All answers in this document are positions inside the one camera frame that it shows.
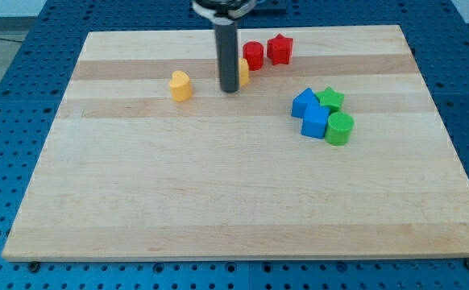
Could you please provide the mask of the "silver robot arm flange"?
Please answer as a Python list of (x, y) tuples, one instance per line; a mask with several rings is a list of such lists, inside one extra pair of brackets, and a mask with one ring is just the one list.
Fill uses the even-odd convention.
[(237, 20), (251, 12), (256, 0), (192, 0), (193, 10), (203, 18)]

